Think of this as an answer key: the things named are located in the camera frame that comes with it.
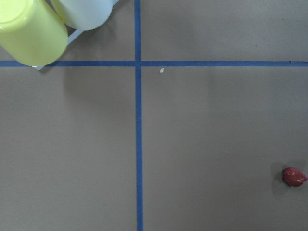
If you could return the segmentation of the red strawberry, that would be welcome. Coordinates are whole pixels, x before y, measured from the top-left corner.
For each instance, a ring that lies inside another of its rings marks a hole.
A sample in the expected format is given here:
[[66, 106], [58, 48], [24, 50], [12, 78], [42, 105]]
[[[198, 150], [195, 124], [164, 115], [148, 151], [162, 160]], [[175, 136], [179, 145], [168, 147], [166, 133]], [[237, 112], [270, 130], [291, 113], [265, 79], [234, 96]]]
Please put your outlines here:
[[298, 168], [288, 167], [282, 172], [283, 181], [290, 187], [300, 187], [307, 180], [307, 176]]

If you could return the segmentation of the yellow plastic cup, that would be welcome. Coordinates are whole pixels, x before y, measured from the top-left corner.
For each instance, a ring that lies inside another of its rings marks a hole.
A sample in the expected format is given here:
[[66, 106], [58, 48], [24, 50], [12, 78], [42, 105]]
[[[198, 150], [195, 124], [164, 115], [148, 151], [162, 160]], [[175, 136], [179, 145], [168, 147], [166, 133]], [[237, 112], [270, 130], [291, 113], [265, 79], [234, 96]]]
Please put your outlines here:
[[0, 2], [0, 45], [18, 62], [44, 66], [65, 52], [68, 33], [44, 0]]

